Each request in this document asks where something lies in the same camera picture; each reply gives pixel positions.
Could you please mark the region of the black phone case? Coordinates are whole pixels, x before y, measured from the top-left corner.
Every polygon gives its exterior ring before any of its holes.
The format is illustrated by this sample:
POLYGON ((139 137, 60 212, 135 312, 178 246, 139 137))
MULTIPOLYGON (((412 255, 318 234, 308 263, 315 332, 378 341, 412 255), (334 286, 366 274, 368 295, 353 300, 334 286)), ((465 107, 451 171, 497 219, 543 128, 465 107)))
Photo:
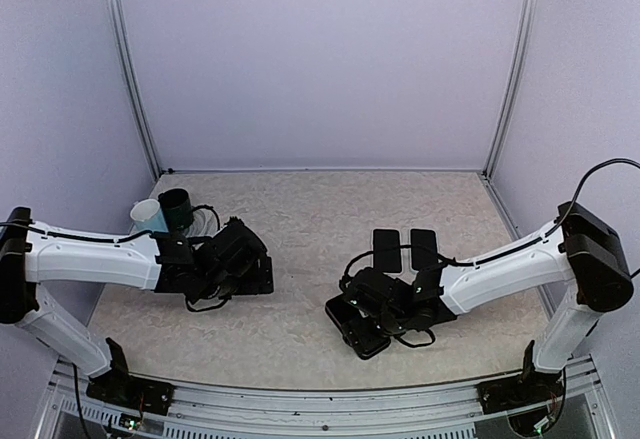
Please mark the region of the black phone case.
POLYGON ((359 359, 369 360, 390 346, 391 339, 383 336, 376 323, 346 302, 342 294, 325 303, 325 312, 359 359))

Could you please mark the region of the purple edged dark phone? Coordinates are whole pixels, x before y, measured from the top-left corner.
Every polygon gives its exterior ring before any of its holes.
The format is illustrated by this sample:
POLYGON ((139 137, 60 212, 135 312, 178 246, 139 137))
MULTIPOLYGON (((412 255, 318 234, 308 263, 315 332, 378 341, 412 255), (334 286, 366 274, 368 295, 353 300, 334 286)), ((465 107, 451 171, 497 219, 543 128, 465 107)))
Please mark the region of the purple edged dark phone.
POLYGON ((403 270, 400 232, 396 229, 374 229, 372 265, 384 273, 400 274, 403 270))

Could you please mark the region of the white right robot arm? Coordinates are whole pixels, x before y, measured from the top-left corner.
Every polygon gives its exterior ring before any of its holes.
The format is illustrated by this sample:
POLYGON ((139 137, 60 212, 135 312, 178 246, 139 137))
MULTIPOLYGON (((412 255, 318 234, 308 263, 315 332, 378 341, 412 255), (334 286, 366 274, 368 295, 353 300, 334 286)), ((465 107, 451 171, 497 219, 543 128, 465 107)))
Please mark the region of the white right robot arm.
POLYGON ((488 254, 462 262, 427 249, 435 262, 412 283, 366 267, 339 282, 346 303, 374 321, 386 336, 429 332, 473 309, 547 283, 568 281, 563 301, 533 342, 527 368, 515 375, 514 397, 535 401, 599 318, 626 305, 633 276, 617 232, 578 203, 558 208, 556 220, 488 254))

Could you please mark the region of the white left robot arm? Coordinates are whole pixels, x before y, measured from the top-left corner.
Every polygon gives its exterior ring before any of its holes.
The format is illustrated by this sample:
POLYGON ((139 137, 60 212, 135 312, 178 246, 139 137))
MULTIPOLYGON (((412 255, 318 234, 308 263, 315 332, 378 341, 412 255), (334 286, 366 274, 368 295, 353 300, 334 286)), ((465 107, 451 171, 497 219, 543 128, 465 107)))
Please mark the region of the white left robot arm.
POLYGON ((19 327, 79 368, 121 404, 140 393, 122 348, 101 338, 47 292, 50 281, 114 284, 180 294, 222 307, 238 295, 274 290, 263 241, 232 217, 212 236, 143 230, 130 236, 78 232, 36 222, 27 207, 1 223, 1 321, 19 327))

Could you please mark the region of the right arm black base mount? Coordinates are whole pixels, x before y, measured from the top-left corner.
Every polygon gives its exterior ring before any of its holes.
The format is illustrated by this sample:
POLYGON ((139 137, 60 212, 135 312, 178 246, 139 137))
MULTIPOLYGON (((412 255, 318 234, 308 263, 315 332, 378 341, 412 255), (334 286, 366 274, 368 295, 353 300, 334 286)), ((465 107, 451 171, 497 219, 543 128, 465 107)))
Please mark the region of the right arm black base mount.
POLYGON ((503 412, 561 396, 562 372, 542 373, 535 369, 532 340, 525 349, 522 371, 515 376, 483 381, 476 386, 484 414, 503 412))

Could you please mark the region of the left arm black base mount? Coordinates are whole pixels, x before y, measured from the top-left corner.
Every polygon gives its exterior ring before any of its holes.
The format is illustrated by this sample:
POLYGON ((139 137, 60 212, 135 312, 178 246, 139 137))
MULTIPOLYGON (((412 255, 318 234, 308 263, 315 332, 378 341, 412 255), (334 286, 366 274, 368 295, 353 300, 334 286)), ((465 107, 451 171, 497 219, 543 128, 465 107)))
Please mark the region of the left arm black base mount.
POLYGON ((105 403, 166 416, 171 406, 175 386, 169 382, 132 375, 122 347, 106 339, 111 359, 106 372, 91 376, 86 394, 105 403))

